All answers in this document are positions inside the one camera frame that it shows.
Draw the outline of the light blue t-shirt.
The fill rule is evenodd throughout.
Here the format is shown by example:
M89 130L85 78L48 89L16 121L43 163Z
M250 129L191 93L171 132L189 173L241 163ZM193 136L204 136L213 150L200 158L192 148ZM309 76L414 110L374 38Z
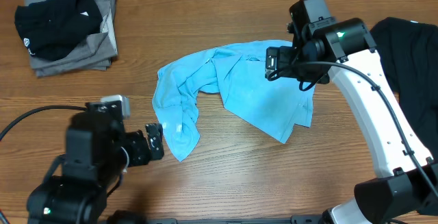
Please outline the light blue t-shirt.
M295 125L310 127L314 90L300 91L291 78L265 78L267 48L291 45L285 40L235 43L192 53L160 68L152 105L173 156L185 160L200 140L200 92L219 94L225 110L281 143L287 142Z

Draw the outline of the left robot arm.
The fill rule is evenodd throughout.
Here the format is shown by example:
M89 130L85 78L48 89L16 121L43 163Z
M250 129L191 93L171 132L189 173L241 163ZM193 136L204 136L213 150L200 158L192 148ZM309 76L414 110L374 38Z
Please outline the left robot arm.
M71 118L65 154L28 197L29 223L97 223L129 167L163 158L162 125L126 132L127 116L122 101L106 101L87 103Z

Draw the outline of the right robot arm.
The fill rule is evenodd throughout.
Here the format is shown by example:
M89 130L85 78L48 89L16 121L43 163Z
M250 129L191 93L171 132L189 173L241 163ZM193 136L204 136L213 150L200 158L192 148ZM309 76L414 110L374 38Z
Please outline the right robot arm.
M298 80L301 91L333 82L342 92L372 155L375 178L357 184L351 200L293 223L397 223L437 205L437 161L414 134L384 76L376 43L359 18L339 22L325 0L289 9L290 47L266 51L266 79Z

